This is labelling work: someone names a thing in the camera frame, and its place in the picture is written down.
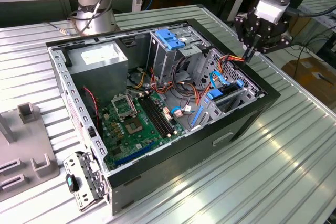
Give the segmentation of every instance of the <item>red wire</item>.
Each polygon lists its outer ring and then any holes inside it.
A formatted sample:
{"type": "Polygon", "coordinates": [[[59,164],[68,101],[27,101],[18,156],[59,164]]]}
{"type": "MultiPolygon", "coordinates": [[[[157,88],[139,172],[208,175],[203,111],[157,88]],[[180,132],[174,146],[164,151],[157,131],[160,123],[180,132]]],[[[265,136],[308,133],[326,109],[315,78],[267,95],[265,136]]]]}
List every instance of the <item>red wire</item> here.
{"type": "Polygon", "coordinates": [[[97,106],[97,102],[96,102],[95,96],[92,94],[92,92],[88,88],[83,87],[83,89],[85,89],[90,94],[90,96],[91,96],[91,98],[93,100],[94,107],[95,107],[95,110],[96,110],[97,130],[98,130],[98,106],[97,106]]]}

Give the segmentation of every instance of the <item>blue latch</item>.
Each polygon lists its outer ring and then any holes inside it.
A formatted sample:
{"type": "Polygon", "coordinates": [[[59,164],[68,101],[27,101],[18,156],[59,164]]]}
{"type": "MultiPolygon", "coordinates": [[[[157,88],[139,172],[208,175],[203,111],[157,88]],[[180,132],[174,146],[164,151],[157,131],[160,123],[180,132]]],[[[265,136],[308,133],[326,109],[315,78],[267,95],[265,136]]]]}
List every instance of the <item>blue latch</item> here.
{"type": "Polygon", "coordinates": [[[237,80],[237,84],[238,86],[240,86],[241,88],[244,86],[244,82],[242,80],[237,80]]]}
{"type": "Polygon", "coordinates": [[[169,50],[184,47],[185,44],[176,38],[176,34],[171,33],[168,29],[156,30],[155,34],[168,47],[169,50]]]}
{"type": "Polygon", "coordinates": [[[210,100],[214,100],[216,97],[220,97],[223,93],[220,92],[218,89],[211,89],[210,91],[207,92],[206,96],[210,100]]]}

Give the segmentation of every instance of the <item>aluminum table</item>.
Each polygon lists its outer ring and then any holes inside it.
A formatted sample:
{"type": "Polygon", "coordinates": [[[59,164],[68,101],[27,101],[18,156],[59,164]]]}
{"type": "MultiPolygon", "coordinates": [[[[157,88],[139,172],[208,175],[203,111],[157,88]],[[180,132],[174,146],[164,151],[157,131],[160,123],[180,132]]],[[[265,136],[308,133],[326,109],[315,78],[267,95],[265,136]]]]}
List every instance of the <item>aluminum table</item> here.
{"type": "MultiPolygon", "coordinates": [[[[122,29],[195,18],[243,53],[234,32],[197,6],[116,18],[122,29]]],[[[75,32],[69,22],[55,24],[75,32]]],[[[116,216],[105,202],[80,213],[62,160],[82,147],[45,47],[63,38],[45,24],[0,29],[0,112],[23,102],[39,106],[61,170],[0,202],[1,223],[323,223],[336,207],[336,115],[259,56],[249,65],[281,97],[244,136],[116,216]]]]}
{"type": "MultiPolygon", "coordinates": [[[[304,13],[318,13],[335,5],[336,0],[303,0],[298,9],[304,13]]],[[[319,27],[319,24],[322,24],[327,29],[330,29],[330,31],[325,33],[326,35],[329,35],[331,31],[336,32],[336,18],[334,18],[331,14],[313,17],[313,19],[317,22],[315,22],[305,33],[307,34],[305,41],[308,41],[312,36],[315,35],[314,31],[319,27]]]]}

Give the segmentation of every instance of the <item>wire bundle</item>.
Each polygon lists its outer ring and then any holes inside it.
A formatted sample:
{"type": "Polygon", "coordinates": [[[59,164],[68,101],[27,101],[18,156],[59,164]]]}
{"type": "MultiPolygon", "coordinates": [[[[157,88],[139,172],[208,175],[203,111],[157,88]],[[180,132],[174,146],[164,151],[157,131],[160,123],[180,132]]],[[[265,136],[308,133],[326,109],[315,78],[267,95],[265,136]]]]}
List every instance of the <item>wire bundle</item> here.
{"type": "Polygon", "coordinates": [[[145,75],[146,75],[146,73],[142,72],[141,80],[140,80],[139,84],[134,87],[135,89],[138,89],[143,85],[143,80],[145,78],[145,75]]]}
{"type": "MultiPolygon", "coordinates": [[[[222,56],[219,61],[218,61],[218,68],[219,68],[219,72],[222,74],[223,73],[223,60],[225,60],[224,65],[226,64],[227,61],[240,61],[240,62],[244,62],[244,60],[240,57],[234,56],[234,55],[224,55],[222,56]]],[[[211,87],[211,82],[208,84],[208,86],[206,86],[205,90],[203,91],[203,93],[201,94],[201,97],[206,94],[206,92],[209,91],[211,87]]]]}
{"type": "Polygon", "coordinates": [[[152,74],[152,78],[151,78],[151,87],[160,94],[163,94],[165,92],[167,92],[169,89],[174,88],[179,94],[181,94],[183,97],[189,97],[191,95],[195,95],[195,102],[196,105],[198,105],[199,103],[199,99],[200,99],[200,95],[198,90],[195,88],[194,85],[188,83],[188,82],[178,82],[176,83],[176,85],[174,86],[173,82],[168,82],[165,83],[165,85],[161,88],[158,88],[158,85],[156,84],[156,79],[155,79],[155,74],[154,74],[154,70],[151,68],[151,74],[152,74]],[[188,85],[190,86],[193,90],[189,90],[189,89],[180,89],[177,85],[188,85]]]}
{"type": "Polygon", "coordinates": [[[98,129],[98,122],[99,122],[99,120],[98,120],[98,106],[97,106],[96,98],[93,95],[93,93],[87,87],[83,86],[83,89],[89,93],[89,95],[91,96],[91,98],[93,100],[95,111],[96,111],[97,129],[98,129]]]}

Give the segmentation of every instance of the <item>cable connector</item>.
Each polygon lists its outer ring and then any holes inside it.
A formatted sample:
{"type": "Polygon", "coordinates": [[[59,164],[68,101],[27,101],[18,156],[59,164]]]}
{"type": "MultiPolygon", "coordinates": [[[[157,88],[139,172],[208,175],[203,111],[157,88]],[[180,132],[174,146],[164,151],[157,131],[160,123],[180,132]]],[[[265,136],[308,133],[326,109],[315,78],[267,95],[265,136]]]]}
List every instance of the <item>cable connector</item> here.
{"type": "Polygon", "coordinates": [[[139,71],[140,73],[143,73],[143,69],[142,69],[142,68],[137,67],[136,69],[137,69],[137,71],[139,71]]]}

